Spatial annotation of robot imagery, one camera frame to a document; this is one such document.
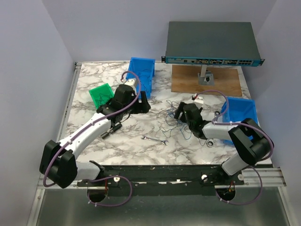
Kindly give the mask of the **green plastic bin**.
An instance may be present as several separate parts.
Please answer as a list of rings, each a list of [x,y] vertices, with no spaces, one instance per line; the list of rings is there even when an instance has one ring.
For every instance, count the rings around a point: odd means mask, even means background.
[[[114,93],[108,83],[91,89],[89,91],[89,94],[94,102],[96,109],[98,109],[99,106],[106,104],[114,96]]]

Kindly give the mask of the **blue bin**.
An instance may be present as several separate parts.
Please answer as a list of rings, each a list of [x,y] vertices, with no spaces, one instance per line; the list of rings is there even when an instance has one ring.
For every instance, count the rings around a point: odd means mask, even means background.
[[[155,75],[155,59],[132,57],[128,67],[141,81],[142,91],[146,92],[149,99],[152,92],[152,79]]]
[[[253,119],[258,123],[255,101],[252,99],[243,99],[228,97],[229,107],[227,112],[218,119],[220,122],[237,122],[246,118]]]

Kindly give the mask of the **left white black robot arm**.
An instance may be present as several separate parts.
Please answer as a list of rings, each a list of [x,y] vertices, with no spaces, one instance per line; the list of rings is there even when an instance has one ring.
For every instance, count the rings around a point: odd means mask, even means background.
[[[92,118],[68,137],[46,143],[40,163],[40,173],[61,188],[73,181],[88,180],[99,186],[104,182],[104,168],[95,161],[77,162],[77,158],[97,137],[120,124],[126,114],[147,113],[150,110],[145,91],[135,91],[121,84],[114,96],[100,105]]]

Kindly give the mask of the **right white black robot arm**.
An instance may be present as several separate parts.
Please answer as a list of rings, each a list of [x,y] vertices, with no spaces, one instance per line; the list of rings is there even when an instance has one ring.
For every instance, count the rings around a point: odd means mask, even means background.
[[[263,132],[251,118],[241,122],[222,123],[203,120],[202,108],[196,104],[180,102],[174,113],[174,118],[186,123],[192,134],[200,139],[231,140],[236,153],[221,164],[217,171],[217,181],[223,185],[233,180],[238,171],[253,166],[272,154],[274,144],[270,137]]]

